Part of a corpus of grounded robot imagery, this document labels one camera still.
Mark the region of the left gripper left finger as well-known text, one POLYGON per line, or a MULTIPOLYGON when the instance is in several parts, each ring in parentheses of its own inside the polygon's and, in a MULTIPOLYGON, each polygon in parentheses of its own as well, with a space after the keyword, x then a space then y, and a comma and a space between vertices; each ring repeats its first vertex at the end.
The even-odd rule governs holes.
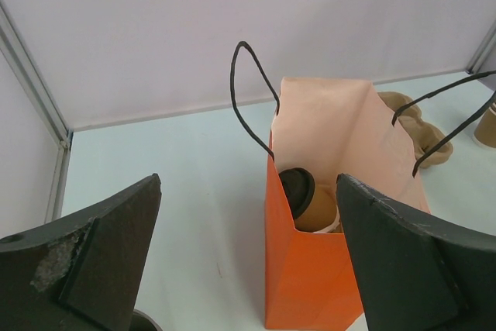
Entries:
POLYGON ((1 240, 3 330, 130 330, 160 208, 152 174, 1 240))

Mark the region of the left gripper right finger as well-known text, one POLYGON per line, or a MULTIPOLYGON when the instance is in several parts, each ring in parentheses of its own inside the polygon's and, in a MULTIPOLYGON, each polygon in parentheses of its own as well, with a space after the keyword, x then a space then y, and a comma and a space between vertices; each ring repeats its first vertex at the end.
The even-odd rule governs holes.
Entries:
POLYGON ((493 330, 495 238, 348 174, 336 197, 370 330, 493 330))

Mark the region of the white paper napkin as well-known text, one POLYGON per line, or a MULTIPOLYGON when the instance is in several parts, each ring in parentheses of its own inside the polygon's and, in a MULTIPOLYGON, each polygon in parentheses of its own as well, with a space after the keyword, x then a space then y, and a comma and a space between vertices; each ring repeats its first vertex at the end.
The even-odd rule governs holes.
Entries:
POLYGON ((312 215, 313 233, 333 233, 340 227, 338 209, 319 209, 312 215))

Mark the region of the brown paper coffee cup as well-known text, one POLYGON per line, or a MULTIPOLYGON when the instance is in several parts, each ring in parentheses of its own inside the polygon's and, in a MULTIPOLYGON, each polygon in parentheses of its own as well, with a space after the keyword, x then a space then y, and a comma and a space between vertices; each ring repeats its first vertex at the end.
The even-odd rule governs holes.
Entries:
POLYGON ((318 184, 306 210, 294 221, 297 230, 307 233, 332 233, 339 228, 340 216, 330 187, 318 184))

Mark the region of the black plastic cup lid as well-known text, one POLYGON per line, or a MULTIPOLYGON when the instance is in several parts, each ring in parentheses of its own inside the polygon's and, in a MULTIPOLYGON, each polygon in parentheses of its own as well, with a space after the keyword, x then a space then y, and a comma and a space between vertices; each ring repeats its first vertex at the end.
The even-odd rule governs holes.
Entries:
POLYGON ((312 202, 315 180, 304 168, 295 167, 278 174, 293 220, 303 215, 312 202))

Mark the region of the orange paper bag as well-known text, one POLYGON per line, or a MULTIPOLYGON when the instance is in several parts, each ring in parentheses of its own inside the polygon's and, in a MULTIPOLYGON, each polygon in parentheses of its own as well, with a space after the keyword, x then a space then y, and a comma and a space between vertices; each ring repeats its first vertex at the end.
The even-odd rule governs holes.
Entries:
POLYGON ((343 223, 333 233, 295 228, 279 173, 301 167, 336 197, 348 174, 387 197, 432 215, 412 139, 399 122, 406 109, 389 109, 369 81, 284 78, 267 152, 265 199, 265 326, 268 329, 345 330, 364 316, 343 223))

